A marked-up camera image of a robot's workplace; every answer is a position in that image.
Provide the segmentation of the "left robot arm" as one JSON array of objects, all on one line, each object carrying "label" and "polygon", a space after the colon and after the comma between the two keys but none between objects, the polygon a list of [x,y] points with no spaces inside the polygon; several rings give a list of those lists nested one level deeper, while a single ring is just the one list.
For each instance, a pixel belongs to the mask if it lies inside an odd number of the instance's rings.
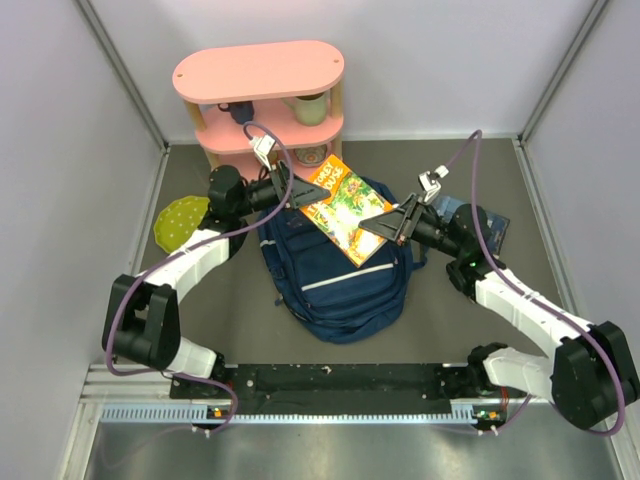
[{"label": "left robot arm", "polygon": [[221,354],[183,337],[179,305],[215,268],[230,260],[247,234],[283,208],[329,198],[328,190],[294,174],[285,163],[257,181],[222,165],[209,176],[208,206],[189,239],[163,261],[112,284],[102,346],[106,359],[135,362],[192,381],[205,396],[226,387]]}]

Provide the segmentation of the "blue Nineteen Eighty-Four book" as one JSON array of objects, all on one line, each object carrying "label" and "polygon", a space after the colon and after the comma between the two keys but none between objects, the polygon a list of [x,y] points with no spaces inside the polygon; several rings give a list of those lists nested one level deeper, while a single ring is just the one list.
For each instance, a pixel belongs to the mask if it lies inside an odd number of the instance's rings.
[{"label": "blue Nineteen Eighty-Four book", "polygon": [[[451,221],[455,211],[463,204],[466,204],[465,200],[445,195],[438,196],[432,202],[437,214],[445,223],[449,223]],[[494,257],[498,258],[510,225],[510,220],[490,211],[486,211],[485,214],[486,220],[481,221],[481,225],[486,225],[491,232],[491,235],[486,239],[487,248]]]}]

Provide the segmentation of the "navy blue student backpack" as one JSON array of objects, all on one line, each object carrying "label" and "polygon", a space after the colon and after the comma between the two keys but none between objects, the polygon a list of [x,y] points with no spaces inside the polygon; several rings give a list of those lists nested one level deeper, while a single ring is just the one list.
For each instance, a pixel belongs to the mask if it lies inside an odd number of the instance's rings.
[{"label": "navy blue student backpack", "polygon": [[299,210],[282,210],[258,228],[259,246],[286,309],[316,338],[334,344],[364,340],[401,316],[414,271],[427,249],[385,243],[356,267]]}]

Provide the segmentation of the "orange treehouse paperback book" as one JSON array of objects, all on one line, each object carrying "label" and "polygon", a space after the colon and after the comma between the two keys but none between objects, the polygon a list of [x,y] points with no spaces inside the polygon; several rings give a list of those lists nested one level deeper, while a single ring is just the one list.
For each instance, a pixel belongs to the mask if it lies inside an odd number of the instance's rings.
[{"label": "orange treehouse paperback book", "polygon": [[309,181],[330,196],[301,211],[356,267],[362,266],[386,240],[361,229],[359,223],[391,211],[393,202],[335,155],[330,155]]}]

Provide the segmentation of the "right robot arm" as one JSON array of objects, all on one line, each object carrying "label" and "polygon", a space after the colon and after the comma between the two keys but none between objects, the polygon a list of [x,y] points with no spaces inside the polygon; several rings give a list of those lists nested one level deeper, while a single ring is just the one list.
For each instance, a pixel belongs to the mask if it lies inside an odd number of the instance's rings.
[{"label": "right robot arm", "polygon": [[488,250],[486,215],[475,203],[449,221],[415,194],[396,208],[363,220],[362,229],[404,245],[413,240],[451,256],[451,284],[477,305],[524,334],[541,355],[494,343],[469,357],[469,388],[487,396],[500,386],[543,398],[573,426],[589,430],[610,416],[619,429],[625,409],[639,399],[639,378],[624,332],[560,309],[527,287]]}]

